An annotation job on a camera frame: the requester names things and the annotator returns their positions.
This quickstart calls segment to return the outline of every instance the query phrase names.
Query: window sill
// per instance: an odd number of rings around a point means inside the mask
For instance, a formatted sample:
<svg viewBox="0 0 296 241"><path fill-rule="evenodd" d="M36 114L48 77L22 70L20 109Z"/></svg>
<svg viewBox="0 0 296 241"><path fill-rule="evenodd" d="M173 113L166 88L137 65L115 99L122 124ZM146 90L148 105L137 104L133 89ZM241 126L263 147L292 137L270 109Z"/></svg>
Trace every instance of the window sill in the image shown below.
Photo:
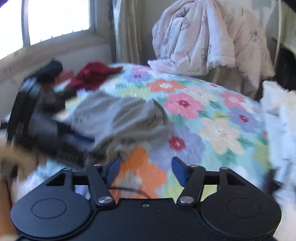
<svg viewBox="0 0 296 241"><path fill-rule="evenodd" d="M109 40L92 30L85 30L24 47L0 60L0 81L12 77L28 66L50 60L54 56L104 43L109 43Z"/></svg>

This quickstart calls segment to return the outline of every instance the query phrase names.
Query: pink flower pattern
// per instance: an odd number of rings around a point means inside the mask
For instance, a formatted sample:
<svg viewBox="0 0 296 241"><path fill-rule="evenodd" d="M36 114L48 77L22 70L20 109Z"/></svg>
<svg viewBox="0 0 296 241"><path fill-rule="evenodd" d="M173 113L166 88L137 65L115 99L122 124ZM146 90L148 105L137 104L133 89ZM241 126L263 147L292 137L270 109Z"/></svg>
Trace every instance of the pink flower pattern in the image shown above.
<svg viewBox="0 0 296 241"><path fill-rule="evenodd" d="M227 107L237 107L241 110L244 110L245 108L241 105L241 103L244 103L244 98L240 94L234 94L228 91L225 91L222 94L219 94L222 98L225 99L224 105Z"/></svg>
<svg viewBox="0 0 296 241"><path fill-rule="evenodd" d="M191 96L181 93L172 94L167 97L163 107L174 115L181 115L187 119L194 119L198 117L198 111L204 110L204 106L198 101L194 100Z"/></svg>
<svg viewBox="0 0 296 241"><path fill-rule="evenodd" d="M145 66L136 66L131 69L132 72L142 72L142 73L149 73L152 71L151 68Z"/></svg>
<svg viewBox="0 0 296 241"><path fill-rule="evenodd" d="M218 85L215 85L215 84L210 84L210 86L212 86L214 88L218 88L219 87Z"/></svg>

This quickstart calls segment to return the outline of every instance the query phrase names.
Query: red cloth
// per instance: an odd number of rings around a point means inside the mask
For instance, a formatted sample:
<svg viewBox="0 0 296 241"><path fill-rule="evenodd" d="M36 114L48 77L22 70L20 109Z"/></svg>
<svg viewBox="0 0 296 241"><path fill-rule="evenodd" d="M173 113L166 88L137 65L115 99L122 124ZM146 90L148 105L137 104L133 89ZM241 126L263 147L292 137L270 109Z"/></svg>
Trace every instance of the red cloth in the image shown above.
<svg viewBox="0 0 296 241"><path fill-rule="evenodd" d="M67 88L71 87L75 90L95 90L97 89L106 78L111 75L122 71L123 67L110 68L100 62L90 62L84 66L80 73L71 79Z"/></svg>

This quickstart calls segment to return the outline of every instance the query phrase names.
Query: window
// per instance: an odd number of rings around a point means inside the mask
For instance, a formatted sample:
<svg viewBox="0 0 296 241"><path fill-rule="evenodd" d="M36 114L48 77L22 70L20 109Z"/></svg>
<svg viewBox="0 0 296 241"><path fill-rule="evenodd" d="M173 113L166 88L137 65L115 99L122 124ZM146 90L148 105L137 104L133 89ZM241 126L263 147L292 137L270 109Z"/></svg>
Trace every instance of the window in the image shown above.
<svg viewBox="0 0 296 241"><path fill-rule="evenodd" d="M8 0L0 8L0 59L57 36L90 28L90 0Z"/></svg>
<svg viewBox="0 0 296 241"><path fill-rule="evenodd" d="M28 25L32 45L63 34L87 30L89 0L29 0Z"/></svg>
<svg viewBox="0 0 296 241"><path fill-rule="evenodd" d="M0 59L23 46L21 9L22 0L10 0L0 8Z"/></svg>

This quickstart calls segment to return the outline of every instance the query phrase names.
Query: orange flower pattern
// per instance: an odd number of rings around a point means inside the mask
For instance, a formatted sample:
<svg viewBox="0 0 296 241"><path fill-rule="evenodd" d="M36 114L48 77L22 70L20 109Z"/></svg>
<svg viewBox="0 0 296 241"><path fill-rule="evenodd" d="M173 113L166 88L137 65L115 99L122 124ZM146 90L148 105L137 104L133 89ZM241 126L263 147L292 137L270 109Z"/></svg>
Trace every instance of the orange flower pattern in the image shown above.
<svg viewBox="0 0 296 241"><path fill-rule="evenodd" d="M174 93L175 89L184 89L185 85L179 84L176 80L167 81L159 79L155 82L146 84L147 87L151 88L150 92L165 92Z"/></svg>
<svg viewBox="0 0 296 241"><path fill-rule="evenodd" d="M161 171L157 165L149 162L149 155L142 147L136 148L130 158L121 163L120 171L113 186L124 186L144 191L152 198L159 198L156 190L165 184L167 173ZM137 193L111 190L114 199L118 201L120 197L144 198Z"/></svg>

